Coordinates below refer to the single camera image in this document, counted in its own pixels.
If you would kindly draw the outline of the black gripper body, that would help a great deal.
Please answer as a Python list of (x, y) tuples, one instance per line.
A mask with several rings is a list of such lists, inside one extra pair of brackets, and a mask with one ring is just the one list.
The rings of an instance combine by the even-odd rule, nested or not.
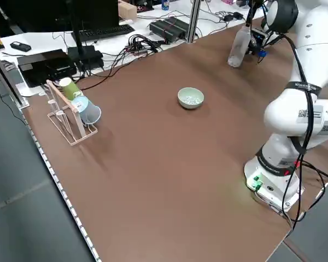
[(263, 46), (268, 39), (268, 34), (263, 31), (252, 28), (251, 29), (251, 40), (247, 48), (248, 55), (266, 56), (266, 51)]

